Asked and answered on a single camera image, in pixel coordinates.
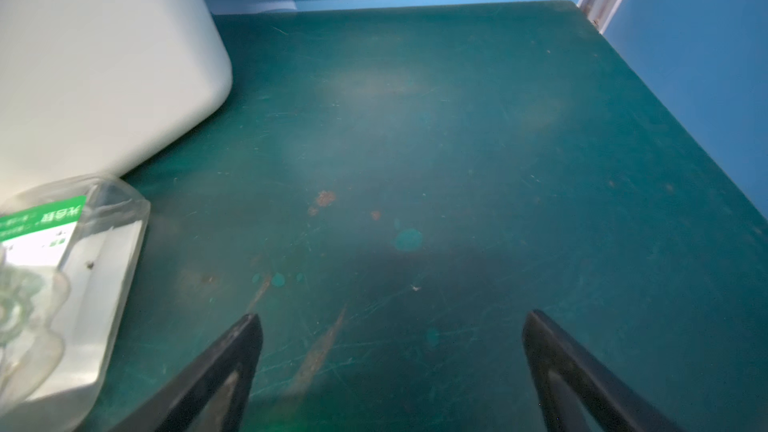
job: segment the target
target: green mat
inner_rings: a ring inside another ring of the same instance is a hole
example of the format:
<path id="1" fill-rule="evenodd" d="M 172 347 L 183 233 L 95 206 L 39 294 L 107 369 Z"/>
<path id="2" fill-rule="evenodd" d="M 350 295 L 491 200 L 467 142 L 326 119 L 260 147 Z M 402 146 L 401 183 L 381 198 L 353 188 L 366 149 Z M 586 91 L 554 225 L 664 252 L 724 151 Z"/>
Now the green mat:
<path id="1" fill-rule="evenodd" d="M 765 426 L 766 222 L 572 3 L 216 24 L 234 88 L 127 177 L 152 216 L 82 430 L 249 310 L 242 430 L 543 430 L 532 308 L 688 430 Z"/>

